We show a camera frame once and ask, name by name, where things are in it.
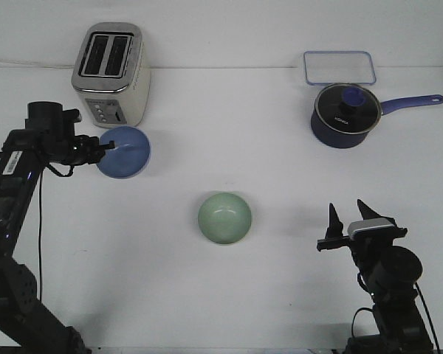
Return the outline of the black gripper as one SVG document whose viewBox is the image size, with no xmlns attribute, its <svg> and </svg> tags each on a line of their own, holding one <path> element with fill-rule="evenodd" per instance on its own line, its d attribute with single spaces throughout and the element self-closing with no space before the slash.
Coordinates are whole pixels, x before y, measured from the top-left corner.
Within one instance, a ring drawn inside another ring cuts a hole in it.
<svg viewBox="0 0 443 354">
<path fill-rule="evenodd" d="M 360 199 L 357 199 L 357 207 L 363 220 L 384 218 L 391 223 L 396 223 L 392 217 L 380 215 Z M 360 273 L 365 274 L 371 272 L 382 251 L 391 247 L 394 239 L 402 238 L 407 233 L 407 228 L 392 226 L 382 229 L 360 230 L 354 234 L 354 237 L 343 236 L 343 223 L 340 221 L 333 203 L 330 203 L 326 237 L 317 241 L 317 250 L 338 249 L 346 246 L 350 249 L 354 264 Z"/>
<path fill-rule="evenodd" d="M 96 136 L 77 135 L 75 124 L 81 121 L 76 108 L 65 110 L 60 103 L 36 101 L 27 105 L 25 128 L 37 132 L 38 150 L 48 162 L 67 166 L 96 164 L 104 150 L 115 148 L 113 140 L 101 144 Z"/>
</svg>

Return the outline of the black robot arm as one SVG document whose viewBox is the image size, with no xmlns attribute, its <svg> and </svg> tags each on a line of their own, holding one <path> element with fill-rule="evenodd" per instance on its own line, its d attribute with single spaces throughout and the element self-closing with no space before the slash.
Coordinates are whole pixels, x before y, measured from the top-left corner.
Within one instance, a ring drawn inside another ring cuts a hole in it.
<svg viewBox="0 0 443 354">
<path fill-rule="evenodd" d="M 373 302 L 368 312 L 378 332 L 352 334 L 346 353 L 440 353 L 430 314 L 420 314 L 416 306 L 416 300 L 423 297 L 417 283 L 422 263 L 411 250 L 394 244 L 408 230 L 361 200 L 357 207 L 361 220 L 345 228 L 330 205 L 326 235 L 317 242 L 318 251 L 349 248 L 358 268 L 358 284 Z"/>
<path fill-rule="evenodd" d="M 18 236 L 39 177 L 59 163 L 96 164 L 114 147 L 98 137 L 77 135 L 78 109 L 60 103 L 27 106 L 22 129 L 8 133 L 0 150 L 0 331 L 27 353 L 90 353 L 81 335 L 62 324 L 38 299 L 31 270 L 13 259 Z"/>
</svg>

